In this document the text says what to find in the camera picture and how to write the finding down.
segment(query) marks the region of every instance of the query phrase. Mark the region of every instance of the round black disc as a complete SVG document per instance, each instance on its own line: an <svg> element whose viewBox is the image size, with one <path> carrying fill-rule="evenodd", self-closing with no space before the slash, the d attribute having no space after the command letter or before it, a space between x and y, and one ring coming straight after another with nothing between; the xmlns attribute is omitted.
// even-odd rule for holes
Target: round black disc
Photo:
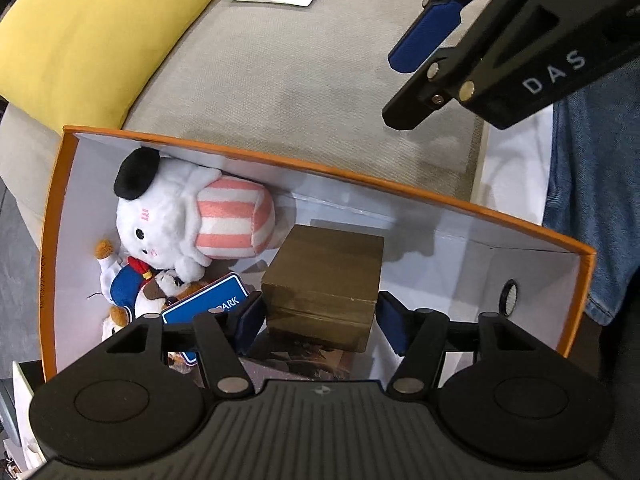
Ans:
<svg viewBox="0 0 640 480"><path fill-rule="evenodd" d="M190 378L137 354L79 360L44 384L30 421L47 458L119 467L180 446L204 416Z"/></svg>
<svg viewBox="0 0 640 480"><path fill-rule="evenodd" d="M586 460L612 421L593 378L539 352L505 352L453 375L437 399L440 420L476 454L521 468Z"/></svg>

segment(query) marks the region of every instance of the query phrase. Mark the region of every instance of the brown box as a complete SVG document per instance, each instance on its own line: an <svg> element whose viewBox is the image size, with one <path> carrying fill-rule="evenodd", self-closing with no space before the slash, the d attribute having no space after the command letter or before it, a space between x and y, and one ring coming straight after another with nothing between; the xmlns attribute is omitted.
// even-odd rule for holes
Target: brown box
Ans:
<svg viewBox="0 0 640 480"><path fill-rule="evenodd" d="M364 352L383 245L379 236L295 225L262 277L269 330Z"/></svg>

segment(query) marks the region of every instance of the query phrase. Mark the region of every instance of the ribbed gray surface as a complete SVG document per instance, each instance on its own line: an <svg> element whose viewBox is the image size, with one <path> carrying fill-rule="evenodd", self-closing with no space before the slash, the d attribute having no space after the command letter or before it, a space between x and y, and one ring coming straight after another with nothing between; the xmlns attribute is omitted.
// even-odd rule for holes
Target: ribbed gray surface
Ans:
<svg viewBox="0 0 640 480"><path fill-rule="evenodd" d="M608 477L593 464L559 472L530 473L483 463L447 440L427 408L392 401L382 394L377 383L271 381L262 394L251 400L221 404L196 439L156 463L108 472L51 463L34 478L604 480Z"/></svg>

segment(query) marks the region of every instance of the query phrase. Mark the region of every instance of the black plush ear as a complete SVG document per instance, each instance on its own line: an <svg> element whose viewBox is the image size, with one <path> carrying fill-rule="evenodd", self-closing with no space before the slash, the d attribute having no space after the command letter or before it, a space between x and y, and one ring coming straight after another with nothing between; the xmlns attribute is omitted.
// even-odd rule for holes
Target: black plush ear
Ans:
<svg viewBox="0 0 640 480"><path fill-rule="evenodd" d="M113 192L126 200L135 200L142 196L158 172L160 152L153 148L138 148L129 153L122 161Z"/></svg>

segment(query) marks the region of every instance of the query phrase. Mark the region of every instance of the blue card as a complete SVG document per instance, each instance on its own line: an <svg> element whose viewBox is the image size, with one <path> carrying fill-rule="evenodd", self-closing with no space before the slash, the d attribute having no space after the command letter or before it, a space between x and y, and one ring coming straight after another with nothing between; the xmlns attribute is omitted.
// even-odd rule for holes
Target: blue card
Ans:
<svg viewBox="0 0 640 480"><path fill-rule="evenodd" d="M232 272L165 310L162 319L165 323L190 323L193 316L210 308L232 310L247 296L240 276ZM197 362L194 352L184 352L182 357L190 366Z"/></svg>

